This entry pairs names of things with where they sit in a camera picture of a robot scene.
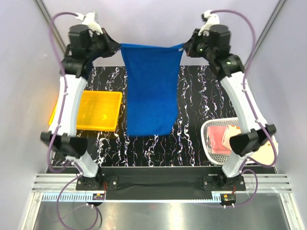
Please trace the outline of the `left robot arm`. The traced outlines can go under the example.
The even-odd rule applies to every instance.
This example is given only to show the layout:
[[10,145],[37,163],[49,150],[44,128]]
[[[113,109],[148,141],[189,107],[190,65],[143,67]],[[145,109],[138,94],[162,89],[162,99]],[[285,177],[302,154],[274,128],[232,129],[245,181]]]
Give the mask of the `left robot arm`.
[[77,115],[93,61],[115,55],[120,44],[97,23],[70,27],[69,40],[60,61],[60,90],[54,120],[47,132],[41,132],[40,139],[48,146],[48,154],[60,153],[80,172],[80,182],[97,190],[104,183],[102,170],[87,152],[87,139],[76,136]]

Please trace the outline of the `orange patterned towel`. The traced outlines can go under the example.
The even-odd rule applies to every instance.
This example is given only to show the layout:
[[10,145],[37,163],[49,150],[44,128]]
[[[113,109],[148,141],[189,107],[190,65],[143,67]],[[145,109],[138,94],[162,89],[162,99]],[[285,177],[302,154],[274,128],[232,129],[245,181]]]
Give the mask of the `orange patterned towel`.
[[[230,138],[238,134],[241,134],[240,127],[235,125],[226,126],[221,142],[222,146],[226,148],[226,155],[231,153]],[[259,163],[265,165],[272,164],[274,160],[274,153],[271,143],[267,141],[259,148],[258,151],[254,152],[251,157]]]

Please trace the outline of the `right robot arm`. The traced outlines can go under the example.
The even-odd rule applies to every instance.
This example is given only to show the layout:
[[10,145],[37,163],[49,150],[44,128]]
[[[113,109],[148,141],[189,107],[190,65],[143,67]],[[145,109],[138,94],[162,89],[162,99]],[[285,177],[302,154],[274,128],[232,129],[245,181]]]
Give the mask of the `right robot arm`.
[[230,52],[231,33],[227,26],[210,25],[204,31],[195,29],[184,44],[187,56],[204,58],[209,62],[212,73],[228,94],[239,121],[241,133],[230,138],[231,153],[215,178],[217,186],[230,189],[239,180],[242,168],[248,159],[270,143],[276,126],[268,124],[249,97],[250,87],[246,82],[247,70],[239,56]]

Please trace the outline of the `blue towel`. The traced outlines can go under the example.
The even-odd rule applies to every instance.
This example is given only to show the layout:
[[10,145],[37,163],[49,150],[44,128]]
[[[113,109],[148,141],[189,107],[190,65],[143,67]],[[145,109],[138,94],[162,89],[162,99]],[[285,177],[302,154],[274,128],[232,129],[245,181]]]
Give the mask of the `blue towel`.
[[178,116],[177,81],[183,45],[122,44],[127,71],[127,134],[168,135]]

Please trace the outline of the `pink white towel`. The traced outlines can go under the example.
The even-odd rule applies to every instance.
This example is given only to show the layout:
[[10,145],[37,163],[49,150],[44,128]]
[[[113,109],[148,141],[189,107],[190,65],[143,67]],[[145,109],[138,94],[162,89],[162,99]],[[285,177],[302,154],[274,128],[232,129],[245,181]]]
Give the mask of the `pink white towel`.
[[209,126],[207,134],[212,154],[229,155],[231,150],[222,145],[226,126]]

